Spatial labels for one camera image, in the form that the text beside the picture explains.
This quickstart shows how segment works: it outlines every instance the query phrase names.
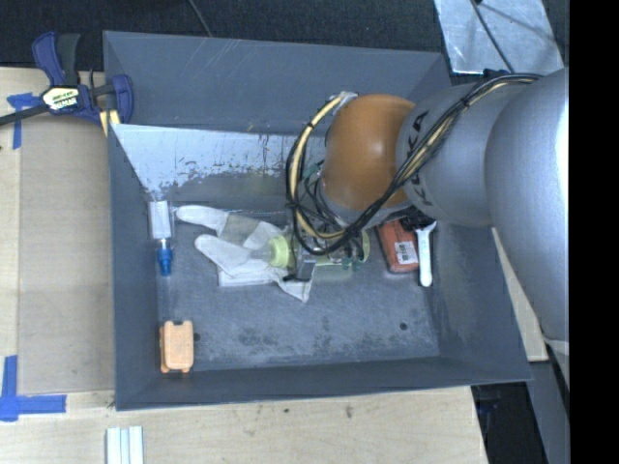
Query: black floor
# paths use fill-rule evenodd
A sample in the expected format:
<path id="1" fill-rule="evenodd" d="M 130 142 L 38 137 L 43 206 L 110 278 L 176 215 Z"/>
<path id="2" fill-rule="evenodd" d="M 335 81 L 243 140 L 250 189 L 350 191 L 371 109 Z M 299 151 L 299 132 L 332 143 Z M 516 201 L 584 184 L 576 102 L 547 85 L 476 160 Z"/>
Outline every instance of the black floor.
<path id="1" fill-rule="evenodd" d="M 443 51 L 432 0 L 193 0 L 217 37 Z M 570 0 L 543 0 L 566 65 Z M 42 32 L 82 34 L 77 67 L 103 69 L 102 30 L 203 35 L 188 0 L 0 0 L 0 65 L 32 67 Z M 524 384 L 474 388 L 492 464 L 546 463 Z"/>

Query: small orange block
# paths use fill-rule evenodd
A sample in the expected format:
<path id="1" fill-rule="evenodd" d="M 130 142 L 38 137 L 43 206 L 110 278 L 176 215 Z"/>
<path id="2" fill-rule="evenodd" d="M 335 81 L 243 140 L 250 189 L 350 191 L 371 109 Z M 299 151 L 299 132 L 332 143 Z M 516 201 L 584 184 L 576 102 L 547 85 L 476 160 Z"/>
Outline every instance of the small orange block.
<path id="1" fill-rule="evenodd" d="M 166 321 L 159 330 L 162 349 L 162 373 L 171 369 L 188 373 L 193 366 L 193 323 L 174 325 Z"/>

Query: wires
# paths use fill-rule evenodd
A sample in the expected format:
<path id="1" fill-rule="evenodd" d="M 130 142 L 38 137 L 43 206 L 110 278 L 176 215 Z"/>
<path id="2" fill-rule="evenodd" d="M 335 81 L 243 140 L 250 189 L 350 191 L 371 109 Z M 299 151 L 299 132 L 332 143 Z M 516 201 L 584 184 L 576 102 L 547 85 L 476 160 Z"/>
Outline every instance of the wires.
<path id="1" fill-rule="evenodd" d="M 329 100 L 322 106 L 311 122 L 295 141 L 286 161 L 286 197 L 288 207 L 293 212 L 293 230 L 301 246 L 314 255 L 329 254 L 341 247 L 347 246 L 351 241 L 359 239 L 361 231 L 378 211 L 399 191 L 415 174 L 426 164 L 438 151 L 442 143 L 456 122 L 459 115 L 468 110 L 476 102 L 499 88 L 510 84 L 531 84 L 539 78 L 535 74 L 503 74 L 492 78 L 484 78 L 476 83 L 473 88 L 457 103 L 453 104 L 428 130 L 424 140 L 417 149 L 398 169 L 394 179 L 389 184 L 384 194 L 369 205 L 350 225 L 340 224 L 338 219 L 331 213 L 324 201 L 320 200 L 317 185 L 318 178 L 311 188 L 309 175 L 304 179 L 302 167 L 305 160 L 308 138 L 316 125 L 335 108 L 343 99 L 340 95 Z M 299 186 L 303 183 L 305 193 L 300 196 Z M 303 198 L 309 196 L 314 203 L 313 208 L 303 204 Z M 309 244 L 302 234 L 305 233 L 312 239 Z"/>
<path id="2" fill-rule="evenodd" d="M 510 73 L 514 73 L 515 72 L 514 71 L 514 67 L 512 66 L 510 61 L 507 59 L 507 57 L 505 56 L 505 53 L 503 53 L 503 50 L 499 46 L 499 43 L 496 42 L 496 40 L 494 39 L 494 36 L 492 35 L 492 33 L 490 32 L 489 28 L 487 27 L 486 21 L 482 17 L 482 13 L 480 13 L 480 10 L 477 8 L 477 4 L 475 3 L 475 0 L 469 0 L 469 1 L 471 2 L 471 5 L 473 6 L 473 10 L 475 11 L 475 14 L 477 14 L 477 18 L 480 20 L 480 23 L 484 27 L 487 36 L 490 38 L 490 41 L 492 42 L 492 45 L 496 49 L 497 53 L 500 55 L 501 60 L 505 63 L 508 71 Z"/>
<path id="3" fill-rule="evenodd" d="M 211 32 L 211 28 L 206 23 L 206 20 L 204 20 L 204 17 L 202 17 L 202 13 L 200 12 L 200 10 L 195 5 L 195 2 L 193 2 L 193 0 L 187 0 L 187 1 L 190 3 L 190 5 L 192 6 L 193 11 L 197 15 L 197 18 L 200 20 L 200 23 L 202 24 L 202 27 L 204 28 L 204 31 L 206 32 L 206 36 L 208 36 L 209 38 L 213 38 L 213 33 Z"/>

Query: label sticker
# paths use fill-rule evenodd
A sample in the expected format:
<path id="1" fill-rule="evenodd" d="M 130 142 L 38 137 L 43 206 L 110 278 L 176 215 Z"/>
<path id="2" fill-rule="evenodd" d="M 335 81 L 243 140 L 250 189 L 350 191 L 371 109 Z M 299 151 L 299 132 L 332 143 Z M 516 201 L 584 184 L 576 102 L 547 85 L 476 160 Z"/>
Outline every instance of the label sticker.
<path id="1" fill-rule="evenodd" d="M 79 91 L 75 88 L 52 88 L 43 95 L 50 110 L 62 110 L 77 105 Z"/>
<path id="2" fill-rule="evenodd" d="M 410 265 L 411 263 L 419 263 L 417 252 L 412 241 L 403 241 L 400 243 L 394 243 L 396 246 L 396 256 L 398 257 L 398 263 L 400 265 Z"/>

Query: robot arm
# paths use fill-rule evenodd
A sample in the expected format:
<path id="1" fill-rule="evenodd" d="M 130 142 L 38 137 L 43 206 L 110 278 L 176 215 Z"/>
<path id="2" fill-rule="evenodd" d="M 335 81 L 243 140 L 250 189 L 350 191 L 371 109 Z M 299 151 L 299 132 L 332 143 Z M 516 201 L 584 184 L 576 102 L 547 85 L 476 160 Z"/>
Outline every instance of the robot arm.
<path id="1" fill-rule="evenodd" d="M 407 208 L 493 226 L 546 339 L 568 345 L 567 79 L 567 69 L 543 78 L 505 74 L 417 105 L 388 95 L 350 101 L 327 134 L 323 166 L 310 175 L 315 217 L 297 191 L 303 135 L 290 154 L 297 163 L 288 164 L 288 195 L 300 234 L 322 240 L 312 251 L 324 254 Z M 314 118 L 306 141 L 337 104 Z"/>

